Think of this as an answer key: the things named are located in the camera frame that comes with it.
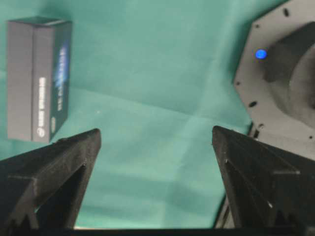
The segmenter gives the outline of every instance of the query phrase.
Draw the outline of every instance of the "green cloth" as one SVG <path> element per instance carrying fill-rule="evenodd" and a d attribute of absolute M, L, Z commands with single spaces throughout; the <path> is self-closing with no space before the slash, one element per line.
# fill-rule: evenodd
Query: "green cloth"
<path fill-rule="evenodd" d="M 6 136 L 6 20 L 74 21 L 68 121 L 102 149 L 77 226 L 210 227 L 224 188 L 211 146 L 250 124 L 232 79 L 251 21 L 283 0 L 1 0 L 2 158 L 42 144 Z"/>

